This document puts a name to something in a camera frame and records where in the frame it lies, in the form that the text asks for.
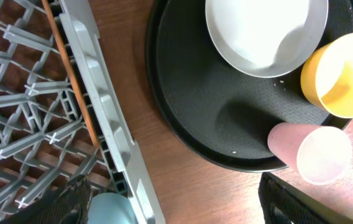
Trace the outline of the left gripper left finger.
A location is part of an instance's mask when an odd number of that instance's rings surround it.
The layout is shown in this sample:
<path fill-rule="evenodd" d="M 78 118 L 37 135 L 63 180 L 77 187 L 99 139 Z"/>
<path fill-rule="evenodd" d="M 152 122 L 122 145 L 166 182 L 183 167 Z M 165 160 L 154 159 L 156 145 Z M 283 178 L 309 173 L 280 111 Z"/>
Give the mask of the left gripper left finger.
<path fill-rule="evenodd" d="M 66 186 L 47 192 L 41 199 L 2 221 L 5 224 L 87 224 L 92 201 L 91 184 L 79 175 Z"/>

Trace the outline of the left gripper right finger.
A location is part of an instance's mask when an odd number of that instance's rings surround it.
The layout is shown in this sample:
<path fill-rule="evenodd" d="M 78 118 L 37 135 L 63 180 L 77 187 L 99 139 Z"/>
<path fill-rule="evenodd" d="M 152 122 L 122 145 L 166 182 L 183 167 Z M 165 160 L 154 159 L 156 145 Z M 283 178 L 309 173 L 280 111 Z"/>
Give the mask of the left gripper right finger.
<path fill-rule="evenodd" d="M 353 224 L 270 172 L 262 174 L 258 194 L 266 224 Z"/>

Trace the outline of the blue cup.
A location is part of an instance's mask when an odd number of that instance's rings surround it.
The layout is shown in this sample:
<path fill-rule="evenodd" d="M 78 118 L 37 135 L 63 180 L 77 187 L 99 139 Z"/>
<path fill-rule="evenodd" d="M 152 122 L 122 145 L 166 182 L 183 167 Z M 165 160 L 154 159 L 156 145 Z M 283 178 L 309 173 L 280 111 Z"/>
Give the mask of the blue cup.
<path fill-rule="evenodd" d="M 115 193 L 102 193 L 93 197 L 88 224 L 137 224 L 137 218 L 128 198 Z"/>

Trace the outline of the pink cup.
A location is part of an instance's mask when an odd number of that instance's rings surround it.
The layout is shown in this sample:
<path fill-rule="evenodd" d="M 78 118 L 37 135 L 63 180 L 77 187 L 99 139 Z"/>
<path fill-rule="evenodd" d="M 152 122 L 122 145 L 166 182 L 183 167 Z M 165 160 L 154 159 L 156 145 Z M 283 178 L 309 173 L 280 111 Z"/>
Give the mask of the pink cup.
<path fill-rule="evenodd" d="M 278 159 L 314 185 L 338 179 L 352 159 L 349 137 L 332 126 L 280 123 L 270 131 L 267 144 Z"/>

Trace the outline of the yellow bowl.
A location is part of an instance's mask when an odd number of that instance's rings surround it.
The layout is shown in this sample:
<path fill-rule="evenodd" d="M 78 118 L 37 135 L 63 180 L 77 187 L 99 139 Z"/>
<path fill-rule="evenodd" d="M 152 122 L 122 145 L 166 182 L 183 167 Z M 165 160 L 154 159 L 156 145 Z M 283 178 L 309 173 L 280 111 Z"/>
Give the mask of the yellow bowl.
<path fill-rule="evenodd" d="M 353 118 L 353 33 L 315 51 L 300 77 L 305 98 L 340 118 Z"/>

